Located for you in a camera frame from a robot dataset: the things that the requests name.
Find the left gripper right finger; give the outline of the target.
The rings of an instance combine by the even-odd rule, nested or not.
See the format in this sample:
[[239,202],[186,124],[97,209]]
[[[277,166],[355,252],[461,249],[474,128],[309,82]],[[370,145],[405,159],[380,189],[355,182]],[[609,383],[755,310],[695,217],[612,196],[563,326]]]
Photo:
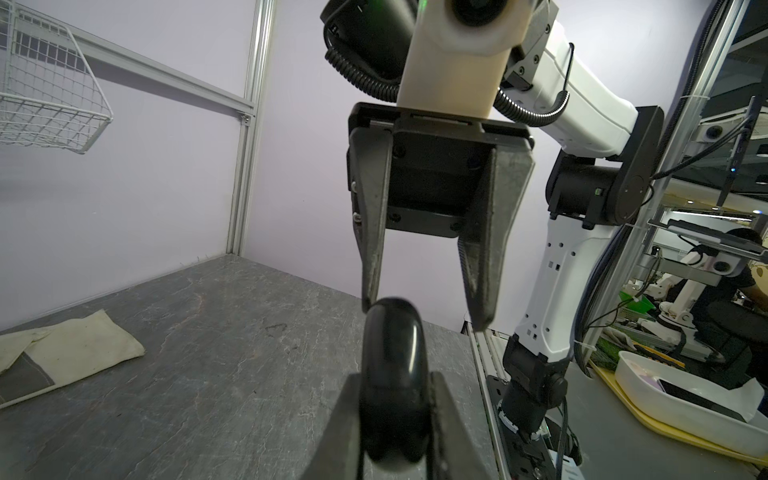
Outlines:
[[429,374],[430,439],[427,478],[490,479],[461,420],[444,376]]

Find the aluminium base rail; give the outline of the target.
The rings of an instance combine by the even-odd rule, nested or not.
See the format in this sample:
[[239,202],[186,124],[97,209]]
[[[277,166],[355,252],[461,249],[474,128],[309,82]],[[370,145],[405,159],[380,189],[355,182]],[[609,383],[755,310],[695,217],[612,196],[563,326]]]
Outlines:
[[483,405],[488,420],[493,454],[500,479],[582,479],[581,450],[577,437],[560,408],[546,413],[533,411],[540,421],[534,430],[522,415],[530,402],[504,368],[508,337],[492,329],[477,331],[465,321]]

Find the beige gardening glove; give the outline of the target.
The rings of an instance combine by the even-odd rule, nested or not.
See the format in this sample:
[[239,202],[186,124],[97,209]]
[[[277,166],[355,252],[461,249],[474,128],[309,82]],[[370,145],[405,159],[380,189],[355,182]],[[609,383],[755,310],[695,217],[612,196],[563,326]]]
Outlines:
[[144,346],[103,310],[3,334],[1,407],[68,386],[144,354]]

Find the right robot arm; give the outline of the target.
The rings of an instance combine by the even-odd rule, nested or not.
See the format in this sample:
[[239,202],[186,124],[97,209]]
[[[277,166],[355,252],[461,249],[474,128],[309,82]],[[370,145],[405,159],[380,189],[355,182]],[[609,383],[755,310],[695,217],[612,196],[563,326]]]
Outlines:
[[657,167],[663,111],[609,93],[546,19],[545,1],[331,1],[327,61],[370,96],[353,108],[347,166],[376,303],[387,230],[454,238],[476,330],[493,321],[504,251],[533,166],[529,131],[561,150],[548,178],[545,258],[503,357],[501,402],[524,438],[561,405],[565,372],[618,235]]

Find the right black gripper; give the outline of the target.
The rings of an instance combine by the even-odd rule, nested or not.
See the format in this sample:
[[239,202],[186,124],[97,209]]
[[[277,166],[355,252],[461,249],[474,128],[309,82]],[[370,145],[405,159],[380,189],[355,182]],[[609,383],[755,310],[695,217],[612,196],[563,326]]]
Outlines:
[[528,128],[360,102],[348,132],[362,310],[377,300],[386,228],[459,236],[472,328],[486,330],[496,315],[508,237],[534,168]]

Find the white plastic tray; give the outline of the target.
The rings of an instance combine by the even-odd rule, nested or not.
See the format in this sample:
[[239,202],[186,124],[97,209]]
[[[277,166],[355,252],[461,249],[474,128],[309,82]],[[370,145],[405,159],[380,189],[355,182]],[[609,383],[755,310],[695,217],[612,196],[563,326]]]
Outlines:
[[644,425],[670,438],[742,460],[767,462],[765,390],[755,379],[727,389],[622,351],[611,388]]

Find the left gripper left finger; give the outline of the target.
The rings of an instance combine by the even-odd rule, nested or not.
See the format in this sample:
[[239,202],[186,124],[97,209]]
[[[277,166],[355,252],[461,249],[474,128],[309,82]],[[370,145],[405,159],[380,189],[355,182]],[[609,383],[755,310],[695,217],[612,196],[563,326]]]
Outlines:
[[347,376],[302,480],[363,478],[359,373]]

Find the black earbud charging case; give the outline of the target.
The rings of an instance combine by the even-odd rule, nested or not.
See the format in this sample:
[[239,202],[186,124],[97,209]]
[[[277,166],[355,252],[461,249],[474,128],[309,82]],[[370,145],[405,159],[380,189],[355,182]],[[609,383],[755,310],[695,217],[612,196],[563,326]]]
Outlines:
[[429,368],[423,324],[405,299],[367,312],[360,387],[362,445],[380,468],[398,472],[425,455],[430,435]]

